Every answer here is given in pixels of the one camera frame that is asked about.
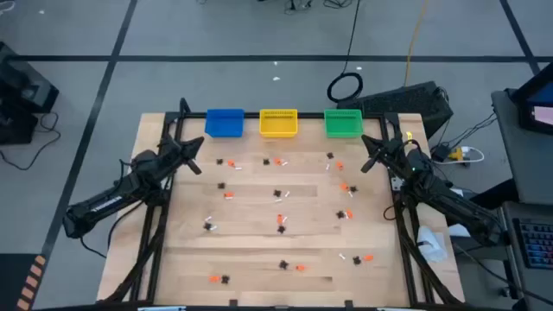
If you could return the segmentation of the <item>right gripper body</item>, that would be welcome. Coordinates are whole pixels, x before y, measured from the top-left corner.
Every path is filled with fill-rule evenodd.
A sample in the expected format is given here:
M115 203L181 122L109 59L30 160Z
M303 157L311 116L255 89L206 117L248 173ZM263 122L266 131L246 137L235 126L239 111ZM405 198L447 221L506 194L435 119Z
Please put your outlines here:
M401 138L392 138L381 142L378 159L381 163L406 163L404 141Z

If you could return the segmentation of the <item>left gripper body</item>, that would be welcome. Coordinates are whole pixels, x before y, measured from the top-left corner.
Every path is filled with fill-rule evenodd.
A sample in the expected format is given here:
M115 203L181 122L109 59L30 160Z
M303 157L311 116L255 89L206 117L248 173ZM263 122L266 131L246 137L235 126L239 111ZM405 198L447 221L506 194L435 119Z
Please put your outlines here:
M170 135L162 137L162 164L164 166L179 167L185 159L182 155L182 145Z

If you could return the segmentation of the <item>green plastic basket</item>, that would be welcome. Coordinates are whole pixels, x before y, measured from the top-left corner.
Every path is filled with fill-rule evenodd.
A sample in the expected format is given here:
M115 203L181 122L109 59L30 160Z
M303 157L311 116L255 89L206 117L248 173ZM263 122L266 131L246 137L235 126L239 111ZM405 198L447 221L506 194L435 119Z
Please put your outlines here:
M364 133L360 110L325 110L324 119L328 138L355 138Z

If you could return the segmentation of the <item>blue plastic basket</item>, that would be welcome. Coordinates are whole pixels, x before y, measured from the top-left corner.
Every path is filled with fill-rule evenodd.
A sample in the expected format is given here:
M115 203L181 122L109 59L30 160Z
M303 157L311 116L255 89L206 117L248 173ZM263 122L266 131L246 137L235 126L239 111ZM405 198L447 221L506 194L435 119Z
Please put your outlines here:
M211 109L206 114L205 132L211 137L242 137L245 111Z

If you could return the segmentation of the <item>black power adapter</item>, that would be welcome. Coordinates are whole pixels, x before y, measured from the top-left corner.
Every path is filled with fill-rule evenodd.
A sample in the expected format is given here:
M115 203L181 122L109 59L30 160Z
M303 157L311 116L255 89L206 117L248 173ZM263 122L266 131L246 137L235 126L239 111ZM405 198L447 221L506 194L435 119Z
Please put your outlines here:
M435 162L445 162L451 154L451 148L446 144L438 144L431 150L431 158Z

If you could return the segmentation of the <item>black computer tower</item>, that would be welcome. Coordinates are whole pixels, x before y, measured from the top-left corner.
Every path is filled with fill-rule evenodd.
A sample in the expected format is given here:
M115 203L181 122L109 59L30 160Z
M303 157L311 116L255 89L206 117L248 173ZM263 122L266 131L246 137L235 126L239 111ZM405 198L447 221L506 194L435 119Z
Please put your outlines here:
M453 116L446 90L434 81L351 99L337 104L337 108L358 109L364 116L392 112L420 114L427 138Z

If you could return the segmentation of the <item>yellow plastic basket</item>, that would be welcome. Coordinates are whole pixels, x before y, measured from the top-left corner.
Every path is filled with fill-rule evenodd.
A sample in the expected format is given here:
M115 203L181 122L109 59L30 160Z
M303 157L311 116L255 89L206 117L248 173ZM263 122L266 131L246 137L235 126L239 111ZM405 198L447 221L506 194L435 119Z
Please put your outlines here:
M259 133L268 138L291 138L298 132L296 109L262 109L259 112Z

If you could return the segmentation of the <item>white crumpled plastic bag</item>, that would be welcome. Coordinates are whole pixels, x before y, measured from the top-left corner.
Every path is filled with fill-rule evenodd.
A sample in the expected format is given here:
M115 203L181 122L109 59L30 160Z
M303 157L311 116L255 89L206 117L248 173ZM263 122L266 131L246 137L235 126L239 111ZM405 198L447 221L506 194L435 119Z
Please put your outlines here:
M448 258L443 234L433 232L427 226L419 227L416 245L423 257L430 263L440 263Z

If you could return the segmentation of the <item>grey desk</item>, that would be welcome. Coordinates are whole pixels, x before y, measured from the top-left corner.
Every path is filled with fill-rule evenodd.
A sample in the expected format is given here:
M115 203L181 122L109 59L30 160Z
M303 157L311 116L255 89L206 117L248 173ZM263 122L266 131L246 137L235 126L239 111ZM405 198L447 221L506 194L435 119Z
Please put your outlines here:
M521 128L507 92L493 92L491 99L519 200L553 206L553 135Z

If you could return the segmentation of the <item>black computer monitor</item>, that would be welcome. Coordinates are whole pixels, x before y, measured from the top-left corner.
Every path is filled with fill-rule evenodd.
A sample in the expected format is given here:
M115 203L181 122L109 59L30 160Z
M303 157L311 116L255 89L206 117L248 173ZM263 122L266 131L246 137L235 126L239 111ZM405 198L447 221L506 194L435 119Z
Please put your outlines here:
M521 128L553 136L553 62L520 86L511 100Z

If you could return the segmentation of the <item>black equipment case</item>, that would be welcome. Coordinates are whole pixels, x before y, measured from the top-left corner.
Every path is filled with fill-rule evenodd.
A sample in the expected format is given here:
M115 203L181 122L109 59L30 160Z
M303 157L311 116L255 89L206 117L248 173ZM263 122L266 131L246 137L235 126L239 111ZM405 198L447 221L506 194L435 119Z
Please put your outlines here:
M32 141L38 114L48 114L59 90L27 62L12 64L16 53L0 41L0 145Z

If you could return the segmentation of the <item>backlit keyboard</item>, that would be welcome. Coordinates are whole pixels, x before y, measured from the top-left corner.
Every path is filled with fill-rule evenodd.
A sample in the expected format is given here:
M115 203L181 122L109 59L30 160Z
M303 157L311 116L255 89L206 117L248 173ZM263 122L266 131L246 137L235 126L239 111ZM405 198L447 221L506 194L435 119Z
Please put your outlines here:
M525 266L553 270L553 221L514 219L513 224Z

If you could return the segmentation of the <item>black mat orange stripes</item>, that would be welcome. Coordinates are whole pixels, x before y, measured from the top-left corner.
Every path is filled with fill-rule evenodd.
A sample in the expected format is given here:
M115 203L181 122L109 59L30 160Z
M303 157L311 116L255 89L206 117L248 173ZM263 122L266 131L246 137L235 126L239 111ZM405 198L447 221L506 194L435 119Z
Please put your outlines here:
M42 254L0 254L0 311L31 311L46 258Z

